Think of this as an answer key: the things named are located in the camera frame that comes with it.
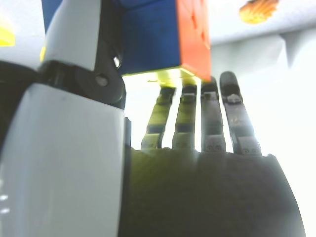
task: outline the orange object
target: orange object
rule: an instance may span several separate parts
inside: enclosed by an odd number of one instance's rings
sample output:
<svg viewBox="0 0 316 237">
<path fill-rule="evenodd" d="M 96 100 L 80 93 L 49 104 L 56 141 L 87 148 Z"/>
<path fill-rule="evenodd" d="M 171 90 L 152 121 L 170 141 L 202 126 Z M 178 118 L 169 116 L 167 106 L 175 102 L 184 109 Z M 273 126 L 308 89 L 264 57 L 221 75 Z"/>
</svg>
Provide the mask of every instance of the orange object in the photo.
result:
<svg viewBox="0 0 316 237">
<path fill-rule="evenodd" d="M 211 58 L 205 0 L 177 0 L 180 67 L 210 81 Z"/>
<path fill-rule="evenodd" d="M 239 15 L 249 24 L 258 24 L 266 21 L 277 10 L 278 0 L 253 0 L 243 6 Z"/>
</svg>

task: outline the orange box side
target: orange box side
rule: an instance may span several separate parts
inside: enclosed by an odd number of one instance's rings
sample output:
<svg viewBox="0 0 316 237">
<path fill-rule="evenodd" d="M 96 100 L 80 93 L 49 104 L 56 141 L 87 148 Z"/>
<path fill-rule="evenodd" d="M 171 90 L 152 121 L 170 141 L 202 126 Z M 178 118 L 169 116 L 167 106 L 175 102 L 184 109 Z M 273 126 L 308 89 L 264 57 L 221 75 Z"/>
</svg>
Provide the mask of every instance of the orange box side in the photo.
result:
<svg viewBox="0 0 316 237">
<path fill-rule="evenodd" d="M 211 55 L 205 0 L 176 0 L 180 66 L 210 81 Z"/>
</svg>

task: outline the screw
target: screw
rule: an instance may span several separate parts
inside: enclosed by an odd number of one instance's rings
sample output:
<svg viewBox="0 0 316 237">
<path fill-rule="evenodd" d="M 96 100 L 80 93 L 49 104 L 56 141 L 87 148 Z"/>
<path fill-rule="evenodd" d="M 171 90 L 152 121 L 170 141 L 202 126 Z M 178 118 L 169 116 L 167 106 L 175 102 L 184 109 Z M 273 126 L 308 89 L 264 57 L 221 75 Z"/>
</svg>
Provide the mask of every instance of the screw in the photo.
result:
<svg viewBox="0 0 316 237">
<path fill-rule="evenodd" d="M 95 81 L 97 82 L 99 86 L 102 86 L 102 87 L 107 86 L 109 84 L 108 79 L 104 75 L 97 75 L 95 77 Z"/>
</svg>

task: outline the orange shell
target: orange shell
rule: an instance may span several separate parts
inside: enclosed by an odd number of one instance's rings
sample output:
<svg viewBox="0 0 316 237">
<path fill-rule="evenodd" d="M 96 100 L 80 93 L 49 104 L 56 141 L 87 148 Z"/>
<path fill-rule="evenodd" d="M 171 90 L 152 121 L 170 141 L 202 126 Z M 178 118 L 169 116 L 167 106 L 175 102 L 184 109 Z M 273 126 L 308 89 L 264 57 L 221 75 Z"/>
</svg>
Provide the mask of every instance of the orange shell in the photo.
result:
<svg viewBox="0 0 316 237">
<path fill-rule="evenodd" d="M 258 24 L 266 21 L 277 10 L 278 0 L 249 1 L 239 10 L 241 19 L 249 24 Z"/>
</svg>

